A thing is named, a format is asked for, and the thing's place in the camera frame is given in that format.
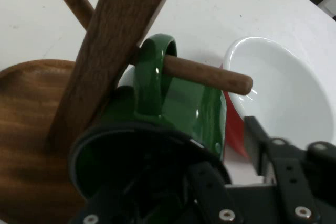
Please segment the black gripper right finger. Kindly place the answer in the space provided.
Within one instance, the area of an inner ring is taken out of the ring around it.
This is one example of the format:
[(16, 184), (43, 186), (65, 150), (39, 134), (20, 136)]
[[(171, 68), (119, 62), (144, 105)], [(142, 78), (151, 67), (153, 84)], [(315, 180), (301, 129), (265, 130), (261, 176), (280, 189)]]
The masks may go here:
[(335, 223), (335, 145), (302, 150), (271, 138), (254, 116), (244, 117), (244, 144), (258, 175), (271, 181), (285, 223)]

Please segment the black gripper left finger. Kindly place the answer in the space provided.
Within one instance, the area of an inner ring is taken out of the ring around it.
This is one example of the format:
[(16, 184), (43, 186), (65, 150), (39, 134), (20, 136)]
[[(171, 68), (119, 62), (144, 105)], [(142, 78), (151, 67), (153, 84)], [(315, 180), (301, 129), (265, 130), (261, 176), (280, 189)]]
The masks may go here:
[(177, 189), (149, 201), (150, 191), (103, 185), (70, 223), (243, 223), (221, 176), (208, 162), (188, 167)]

